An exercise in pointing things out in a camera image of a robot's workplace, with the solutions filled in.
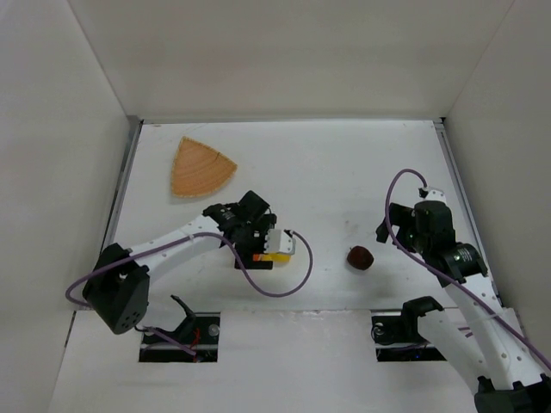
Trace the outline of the yellow fake pear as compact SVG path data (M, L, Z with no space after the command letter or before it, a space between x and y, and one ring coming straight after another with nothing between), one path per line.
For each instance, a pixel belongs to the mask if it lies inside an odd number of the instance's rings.
M287 263L290 261L291 256L285 255L285 254L279 254L279 253L270 253L270 254L266 254L264 256L264 259L270 262Z

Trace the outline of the dark red fake apple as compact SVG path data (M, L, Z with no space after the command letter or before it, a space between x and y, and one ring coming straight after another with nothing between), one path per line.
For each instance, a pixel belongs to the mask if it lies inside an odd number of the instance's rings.
M366 271L372 267L375 258L367 248L356 245L348 252L346 262L356 270Z

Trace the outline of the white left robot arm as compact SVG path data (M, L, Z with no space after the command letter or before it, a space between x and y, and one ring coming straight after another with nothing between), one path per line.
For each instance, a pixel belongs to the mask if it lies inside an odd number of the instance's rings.
M141 324L153 282L198 256L227 247L235 269L270 270L256 256L266 254L266 238L277 217L253 191L234 203L214 204L196 218L161 237L123 248L112 243L100 254L83 297L116 335Z

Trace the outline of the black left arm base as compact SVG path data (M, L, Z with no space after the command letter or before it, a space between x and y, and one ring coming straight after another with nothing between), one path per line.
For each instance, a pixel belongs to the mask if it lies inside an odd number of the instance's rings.
M183 311L183 318L171 330L149 324L134 329L142 334L141 363L215 363L218 361L221 315L193 311L176 295L170 296Z

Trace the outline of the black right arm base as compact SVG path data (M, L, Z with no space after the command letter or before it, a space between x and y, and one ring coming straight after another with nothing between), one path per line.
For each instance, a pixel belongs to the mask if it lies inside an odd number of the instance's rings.
M432 297L405 302L400 311L371 314L371 338L379 362L445 361L434 345L418 333L418 320L443 307Z

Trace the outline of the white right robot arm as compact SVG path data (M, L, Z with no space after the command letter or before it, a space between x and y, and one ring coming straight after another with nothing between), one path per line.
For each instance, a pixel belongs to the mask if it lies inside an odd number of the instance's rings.
M427 342L460 374L478 412L548 412L550 377L535 361L535 351L512 326L514 313L500 305L487 267L475 247L455 238L452 212L442 201L414 207L389 204L376 230L385 243L421 258L421 263L454 301L467 325L460 330L431 296L402 305L390 323L377 323L376 343Z

